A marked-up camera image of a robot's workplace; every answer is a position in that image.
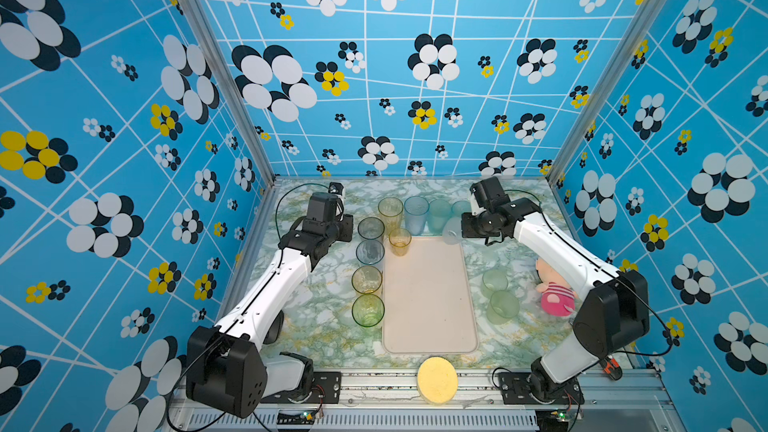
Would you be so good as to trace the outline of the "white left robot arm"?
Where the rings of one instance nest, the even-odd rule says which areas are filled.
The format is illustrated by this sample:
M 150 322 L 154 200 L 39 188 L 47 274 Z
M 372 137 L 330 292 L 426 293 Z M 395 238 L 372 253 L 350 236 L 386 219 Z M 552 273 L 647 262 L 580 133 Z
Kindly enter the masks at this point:
M 276 341 L 288 299 L 336 242 L 349 242 L 353 216 L 318 222 L 295 221 L 279 242 L 267 271 L 241 301 L 212 327 L 190 336 L 186 397 L 221 412 L 246 418 L 265 397 L 304 399 L 311 393 L 313 361 L 283 352 L 264 359 L 260 351 Z

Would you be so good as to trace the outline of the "small amber glass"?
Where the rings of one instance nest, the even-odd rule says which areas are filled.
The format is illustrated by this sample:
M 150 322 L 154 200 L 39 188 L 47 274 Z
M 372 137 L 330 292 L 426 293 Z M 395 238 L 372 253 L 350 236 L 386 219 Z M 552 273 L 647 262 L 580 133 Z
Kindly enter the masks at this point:
M 393 229 L 388 236 L 390 250 L 395 256 L 405 256 L 412 242 L 411 233 L 405 228 Z

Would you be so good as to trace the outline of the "tall teal glass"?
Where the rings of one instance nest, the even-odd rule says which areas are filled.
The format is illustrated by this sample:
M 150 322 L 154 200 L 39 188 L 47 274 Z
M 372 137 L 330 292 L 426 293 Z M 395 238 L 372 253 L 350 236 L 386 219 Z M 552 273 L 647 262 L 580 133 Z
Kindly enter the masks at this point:
M 441 235 L 452 217 L 452 204 L 445 199 L 435 199 L 429 204 L 427 225 L 432 235 Z

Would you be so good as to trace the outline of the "small clear glass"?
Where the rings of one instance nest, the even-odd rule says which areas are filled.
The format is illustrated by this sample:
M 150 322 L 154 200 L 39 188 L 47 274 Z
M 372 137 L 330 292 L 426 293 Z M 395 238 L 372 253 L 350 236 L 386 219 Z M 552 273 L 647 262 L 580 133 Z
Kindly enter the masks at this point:
M 445 224 L 442 239 L 448 245 L 456 245 L 462 241 L 462 219 L 451 217 Z

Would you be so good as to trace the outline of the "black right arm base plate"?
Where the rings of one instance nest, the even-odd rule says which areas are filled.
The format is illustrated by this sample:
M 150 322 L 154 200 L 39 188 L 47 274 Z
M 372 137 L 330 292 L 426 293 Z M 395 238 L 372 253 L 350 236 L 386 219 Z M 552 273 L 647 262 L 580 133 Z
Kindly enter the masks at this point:
M 497 371 L 492 379 L 505 405 L 572 406 L 585 402 L 575 378 L 562 384 L 542 381 L 530 372 Z

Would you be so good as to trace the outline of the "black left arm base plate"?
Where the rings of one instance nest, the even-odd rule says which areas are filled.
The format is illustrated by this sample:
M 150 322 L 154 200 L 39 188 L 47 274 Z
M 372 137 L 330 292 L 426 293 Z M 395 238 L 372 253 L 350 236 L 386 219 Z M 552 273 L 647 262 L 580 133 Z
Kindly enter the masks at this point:
M 299 387 L 262 398 L 266 404 L 337 404 L 342 385 L 339 371 L 314 372 L 310 382 L 304 380 Z

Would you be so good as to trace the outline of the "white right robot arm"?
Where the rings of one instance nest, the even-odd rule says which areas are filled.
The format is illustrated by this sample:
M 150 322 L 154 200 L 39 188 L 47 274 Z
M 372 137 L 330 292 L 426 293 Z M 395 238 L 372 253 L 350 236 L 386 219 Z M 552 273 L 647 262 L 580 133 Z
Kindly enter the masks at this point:
M 554 401 L 580 373 L 649 332 L 648 285 L 641 274 L 621 273 L 597 258 L 528 198 L 513 200 L 503 191 L 472 195 L 472 211 L 461 219 L 464 238 L 515 239 L 552 266 L 581 300 L 570 335 L 531 364 L 531 394 L 538 401 Z

